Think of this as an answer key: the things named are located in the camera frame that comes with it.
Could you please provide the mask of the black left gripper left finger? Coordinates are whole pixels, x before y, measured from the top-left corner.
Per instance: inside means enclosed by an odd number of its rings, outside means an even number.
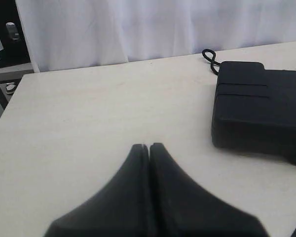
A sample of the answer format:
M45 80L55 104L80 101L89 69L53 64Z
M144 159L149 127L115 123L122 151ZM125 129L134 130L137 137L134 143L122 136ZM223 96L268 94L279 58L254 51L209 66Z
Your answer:
M136 144L112 179L53 221L47 237L148 237L148 149Z

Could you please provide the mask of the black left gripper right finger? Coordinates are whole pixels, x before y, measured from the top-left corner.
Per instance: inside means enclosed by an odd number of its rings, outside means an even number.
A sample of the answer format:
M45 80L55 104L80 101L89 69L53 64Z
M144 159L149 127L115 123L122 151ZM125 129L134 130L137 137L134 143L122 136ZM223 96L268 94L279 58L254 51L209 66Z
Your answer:
M161 143L150 147L150 173L160 236L242 236L235 209L194 182Z

